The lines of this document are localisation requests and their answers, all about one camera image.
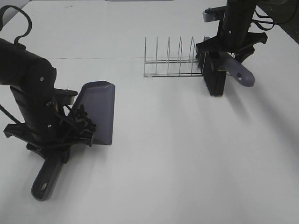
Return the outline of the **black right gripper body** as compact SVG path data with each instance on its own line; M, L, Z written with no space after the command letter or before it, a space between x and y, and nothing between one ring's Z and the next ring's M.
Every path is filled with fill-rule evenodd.
M268 39L266 33L248 32L243 42L240 45L237 45L237 41L234 41L233 37L234 35L230 33L227 35L218 33L215 37L197 43L196 53L199 54L204 51L238 53L249 47L253 47L257 43L261 42L265 44Z

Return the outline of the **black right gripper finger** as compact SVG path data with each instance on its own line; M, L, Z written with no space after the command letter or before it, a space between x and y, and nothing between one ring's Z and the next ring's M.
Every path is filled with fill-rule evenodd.
M218 51L209 51L208 52L210 62L211 62L211 67L212 68L219 68L220 64L220 54Z
M251 56L252 54L254 54L255 49L253 46L250 46L242 51L240 51L239 53L237 53L235 55L235 59L239 62L242 63L244 60L246 60L249 56Z

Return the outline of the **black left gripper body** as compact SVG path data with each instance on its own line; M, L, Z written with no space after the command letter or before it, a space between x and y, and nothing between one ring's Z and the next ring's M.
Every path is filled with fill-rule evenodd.
M3 132L6 137L14 136L36 149L60 150L64 146L93 144L93 132L82 129L75 118L69 117L60 118L58 126L43 132L33 131L25 123L8 124Z

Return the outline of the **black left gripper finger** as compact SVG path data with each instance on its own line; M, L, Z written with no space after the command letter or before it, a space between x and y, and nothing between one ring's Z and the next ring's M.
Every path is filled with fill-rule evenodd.
M62 163L67 163L70 157L70 148L71 146L64 146L60 148L61 157L60 160Z

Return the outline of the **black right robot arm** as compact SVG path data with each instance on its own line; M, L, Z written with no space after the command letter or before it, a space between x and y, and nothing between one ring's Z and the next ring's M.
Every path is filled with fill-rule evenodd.
M196 58L203 52L234 53L235 60L242 63L255 51L254 45L265 44L266 33L252 33L252 23L257 0L228 0L225 6L203 11L204 22L219 21L217 35L196 44Z

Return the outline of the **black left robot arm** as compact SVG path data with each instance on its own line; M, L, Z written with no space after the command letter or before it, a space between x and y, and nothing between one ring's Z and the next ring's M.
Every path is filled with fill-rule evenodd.
M84 107L70 109L69 115L64 112L78 92L55 88L56 77L57 70L47 59L27 51L24 45L1 39L0 83L10 87L24 119L20 122L1 108L14 121L4 133L26 142L28 150L43 158L55 152L67 154L75 144L93 144L95 124Z

